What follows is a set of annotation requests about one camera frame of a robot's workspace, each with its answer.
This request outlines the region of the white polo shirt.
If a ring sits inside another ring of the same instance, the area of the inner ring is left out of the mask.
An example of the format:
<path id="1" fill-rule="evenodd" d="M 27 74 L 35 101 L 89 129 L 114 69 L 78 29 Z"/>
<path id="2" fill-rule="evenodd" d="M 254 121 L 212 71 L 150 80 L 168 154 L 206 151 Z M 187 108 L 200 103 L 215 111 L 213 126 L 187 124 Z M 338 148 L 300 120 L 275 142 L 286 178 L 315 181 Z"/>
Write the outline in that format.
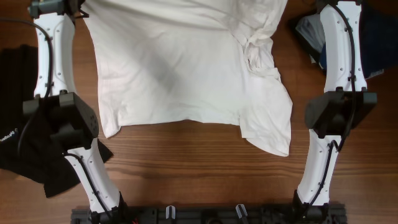
<path id="1" fill-rule="evenodd" d="M 91 0 L 83 4 L 103 133 L 192 120 L 232 124 L 286 157 L 292 100 L 272 56 L 283 0 Z"/>

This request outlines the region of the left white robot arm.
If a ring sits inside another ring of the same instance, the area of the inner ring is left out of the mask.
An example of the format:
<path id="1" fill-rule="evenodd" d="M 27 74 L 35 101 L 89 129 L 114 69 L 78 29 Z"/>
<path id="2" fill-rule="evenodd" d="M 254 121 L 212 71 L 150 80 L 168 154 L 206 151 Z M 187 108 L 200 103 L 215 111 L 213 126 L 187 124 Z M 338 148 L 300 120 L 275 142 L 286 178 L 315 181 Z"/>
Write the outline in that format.
<path id="1" fill-rule="evenodd" d="M 77 94 L 72 68 L 76 14 L 82 1 L 32 1 L 28 7 L 37 29 L 39 76 L 34 98 L 23 103 L 28 117 L 18 145 L 38 124 L 42 139 L 79 179 L 90 208 L 85 223 L 130 223 L 129 208 L 104 166 L 94 110 Z"/>

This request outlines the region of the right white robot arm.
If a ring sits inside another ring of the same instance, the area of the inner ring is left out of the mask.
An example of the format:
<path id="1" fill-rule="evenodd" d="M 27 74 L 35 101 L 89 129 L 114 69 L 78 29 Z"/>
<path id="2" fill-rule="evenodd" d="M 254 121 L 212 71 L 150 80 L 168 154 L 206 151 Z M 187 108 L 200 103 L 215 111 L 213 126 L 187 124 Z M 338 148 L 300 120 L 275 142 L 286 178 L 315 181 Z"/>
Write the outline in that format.
<path id="1" fill-rule="evenodd" d="M 327 1 L 320 12 L 326 43 L 324 93 L 310 100 L 305 124 L 310 145 L 304 174 L 294 192 L 292 223 L 323 223 L 329 217 L 330 183 L 350 131 L 377 103 L 361 65 L 361 1 Z"/>

